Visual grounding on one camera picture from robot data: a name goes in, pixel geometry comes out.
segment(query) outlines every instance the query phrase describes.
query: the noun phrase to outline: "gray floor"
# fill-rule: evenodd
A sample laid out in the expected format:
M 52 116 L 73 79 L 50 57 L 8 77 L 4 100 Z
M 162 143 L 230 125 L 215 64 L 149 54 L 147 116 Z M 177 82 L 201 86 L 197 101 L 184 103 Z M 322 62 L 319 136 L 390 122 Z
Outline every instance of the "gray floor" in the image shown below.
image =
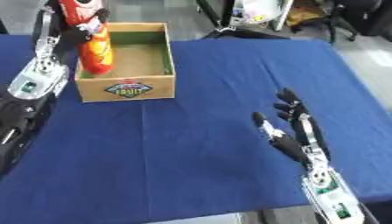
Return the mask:
M 10 33 L 29 34 L 32 32 L 35 14 L 45 1 L 0 1 L 0 18 L 3 19 Z M 221 1 L 210 0 L 216 7 Z M 195 1 L 108 0 L 107 4 L 111 11 L 111 21 L 165 21 L 169 25 L 173 40 L 199 39 L 211 31 L 207 19 L 196 12 Z M 287 31 L 281 34 L 290 35 Z M 294 38 L 306 37 L 322 38 L 323 35 L 318 31 L 308 31 Z M 392 99 L 392 44 L 382 38 L 367 37 L 358 37 L 357 41 L 351 43 L 345 40 L 345 33 L 340 31 L 335 49 L 381 105 L 386 110 L 392 111 L 392 100 L 390 100 Z M 270 224 L 315 223 L 308 206 L 270 210 L 266 212 L 266 217 Z

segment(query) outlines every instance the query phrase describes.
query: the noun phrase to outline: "chair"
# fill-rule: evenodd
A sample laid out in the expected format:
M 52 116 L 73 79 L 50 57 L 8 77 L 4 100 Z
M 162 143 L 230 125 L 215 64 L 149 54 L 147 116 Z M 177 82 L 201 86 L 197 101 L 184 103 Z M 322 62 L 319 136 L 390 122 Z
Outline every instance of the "chair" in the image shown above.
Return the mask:
M 301 23 L 291 27 L 292 32 L 299 32 L 304 26 L 320 26 L 326 25 L 331 33 L 330 43 L 336 40 L 336 27 L 350 31 L 352 34 L 347 39 L 355 41 L 358 32 L 341 16 L 341 12 L 345 8 L 356 9 L 357 11 L 373 11 L 380 6 L 382 0 L 333 0 L 331 14 L 325 17 L 313 18 L 302 21 Z
M 235 10 L 237 0 L 224 0 L 221 17 L 214 11 L 207 0 L 196 0 L 199 12 L 204 12 L 206 17 L 213 24 L 214 30 L 205 36 L 208 38 L 236 37 L 241 39 L 287 39 L 268 33 L 250 31 L 237 27 L 233 21 L 241 19 L 242 13 Z
M 5 29 L 5 26 L 1 18 L 0 18 L 0 34 L 8 34 L 7 29 Z

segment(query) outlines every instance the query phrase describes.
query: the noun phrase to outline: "desk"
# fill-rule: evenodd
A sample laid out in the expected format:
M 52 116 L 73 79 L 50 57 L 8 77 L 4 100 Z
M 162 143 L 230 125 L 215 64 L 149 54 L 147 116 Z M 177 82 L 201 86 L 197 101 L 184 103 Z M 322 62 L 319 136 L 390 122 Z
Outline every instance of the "desk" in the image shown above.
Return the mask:
M 1 82 L 32 56 L 0 36 Z M 306 204 L 303 168 L 250 120 L 293 88 L 325 132 L 332 164 L 364 201 L 392 199 L 392 122 L 318 40 L 173 42 L 176 99 L 80 102 L 69 83 L 20 164 L 0 183 L 0 223 L 125 224 Z M 70 60 L 74 70 L 75 57 Z

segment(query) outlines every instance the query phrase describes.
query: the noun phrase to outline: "chair wheel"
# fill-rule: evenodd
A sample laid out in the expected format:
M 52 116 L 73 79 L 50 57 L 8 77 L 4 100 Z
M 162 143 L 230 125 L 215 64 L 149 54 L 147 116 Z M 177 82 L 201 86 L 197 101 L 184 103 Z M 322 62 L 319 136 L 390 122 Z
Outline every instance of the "chair wheel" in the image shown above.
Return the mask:
M 352 36 L 352 37 L 349 37 L 347 40 L 348 40 L 348 41 L 351 41 L 351 42 L 354 42 L 355 39 L 356 39 L 356 37 L 355 37 L 355 36 Z
M 301 32 L 301 31 L 302 31 L 302 29 L 299 27 L 295 27 L 295 26 L 291 27 L 291 32 L 293 32 L 293 33 Z

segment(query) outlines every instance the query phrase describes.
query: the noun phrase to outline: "orange can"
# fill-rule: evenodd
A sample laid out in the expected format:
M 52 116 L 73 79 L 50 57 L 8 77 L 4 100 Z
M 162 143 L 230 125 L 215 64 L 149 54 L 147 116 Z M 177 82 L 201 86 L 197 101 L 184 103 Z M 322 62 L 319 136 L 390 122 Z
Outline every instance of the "orange can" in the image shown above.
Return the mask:
M 88 23 L 103 8 L 102 0 L 60 0 L 69 25 Z M 81 64 L 91 74 L 105 74 L 113 68 L 113 50 L 108 24 L 99 27 L 87 43 L 79 46 Z

